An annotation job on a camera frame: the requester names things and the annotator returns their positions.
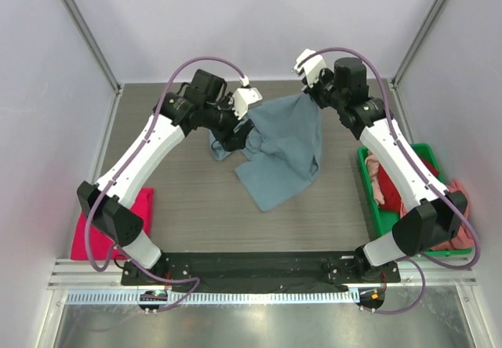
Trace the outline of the blue-grey t shirt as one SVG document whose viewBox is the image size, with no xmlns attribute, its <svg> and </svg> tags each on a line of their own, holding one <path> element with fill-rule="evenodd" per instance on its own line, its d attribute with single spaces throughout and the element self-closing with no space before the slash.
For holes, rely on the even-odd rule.
<svg viewBox="0 0 502 348">
<path fill-rule="evenodd" d="M 254 128 L 239 152 L 235 174 L 262 212 L 271 211 L 315 181 L 322 160 L 322 111 L 305 93 L 263 102 L 247 118 Z"/>
</svg>

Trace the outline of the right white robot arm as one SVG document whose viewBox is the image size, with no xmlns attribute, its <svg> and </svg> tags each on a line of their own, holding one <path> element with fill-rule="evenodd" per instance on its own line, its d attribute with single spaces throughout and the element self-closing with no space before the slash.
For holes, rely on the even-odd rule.
<svg viewBox="0 0 502 348">
<path fill-rule="evenodd" d="M 338 59 L 334 68 L 320 55 L 297 60 L 303 91 L 321 108 L 333 108 L 344 127 L 376 156 L 396 187 L 406 214 L 391 231 L 355 250 L 355 276 L 380 278 L 396 259 L 414 256 L 455 238 L 467 208 L 461 191 L 451 192 L 421 161 L 403 137 L 384 102 L 371 97 L 365 64 L 354 57 Z"/>
</svg>

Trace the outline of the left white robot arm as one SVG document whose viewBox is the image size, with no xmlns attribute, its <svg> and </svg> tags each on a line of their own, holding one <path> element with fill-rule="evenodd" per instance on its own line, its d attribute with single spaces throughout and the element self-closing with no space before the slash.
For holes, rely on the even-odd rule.
<svg viewBox="0 0 502 348">
<path fill-rule="evenodd" d="M 143 220 L 131 210 L 137 195 L 164 157 L 190 132 L 208 129 L 225 150 L 240 150 L 253 123 L 246 117 L 261 102 L 257 89 L 242 78 L 241 87 L 227 92 L 224 79 L 197 70 L 178 92 L 167 92 L 129 149 L 94 183 L 82 182 L 78 200 L 86 217 L 84 243 L 91 248 L 95 227 L 140 264 L 139 275 L 150 285 L 166 277 L 161 249 L 144 232 Z"/>
</svg>

